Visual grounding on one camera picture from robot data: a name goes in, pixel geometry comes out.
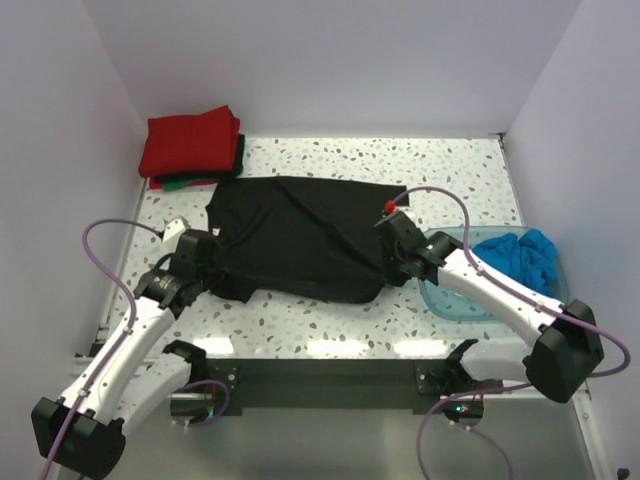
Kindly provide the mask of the black t shirt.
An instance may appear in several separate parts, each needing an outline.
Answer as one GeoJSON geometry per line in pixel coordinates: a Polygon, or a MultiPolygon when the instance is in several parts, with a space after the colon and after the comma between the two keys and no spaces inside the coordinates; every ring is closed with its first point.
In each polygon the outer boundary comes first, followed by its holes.
{"type": "Polygon", "coordinates": [[[258,290],[374,300],[386,285],[374,225],[385,203],[406,189],[288,176],[219,183],[206,207],[217,242],[213,294],[243,303],[258,290]]]}

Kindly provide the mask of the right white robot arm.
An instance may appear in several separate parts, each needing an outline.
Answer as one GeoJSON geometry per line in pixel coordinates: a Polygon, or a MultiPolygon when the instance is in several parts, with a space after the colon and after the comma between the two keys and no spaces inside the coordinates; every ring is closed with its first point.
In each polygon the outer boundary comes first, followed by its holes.
{"type": "Polygon", "coordinates": [[[604,358],[591,308],[538,294],[464,250],[445,232],[423,234],[402,211],[379,220],[383,267],[395,284],[416,278],[453,290],[515,333],[513,339],[462,342],[446,359],[451,392],[498,381],[530,384],[568,402],[604,358]]]}

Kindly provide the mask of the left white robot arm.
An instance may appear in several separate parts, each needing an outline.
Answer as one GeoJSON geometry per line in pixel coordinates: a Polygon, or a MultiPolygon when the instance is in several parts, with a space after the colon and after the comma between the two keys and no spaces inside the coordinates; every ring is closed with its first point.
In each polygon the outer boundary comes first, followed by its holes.
{"type": "Polygon", "coordinates": [[[129,292],[129,309],[84,372],[57,399],[41,398],[31,413],[47,478],[53,464],[88,479],[103,479],[116,466],[126,437],[174,392],[212,385],[231,400],[230,388],[207,372],[204,349],[176,340],[143,375],[137,373],[164,333],[207,291],[214,277],[209,232],[186,229],[168,254],[144,273],[129,292]]]}

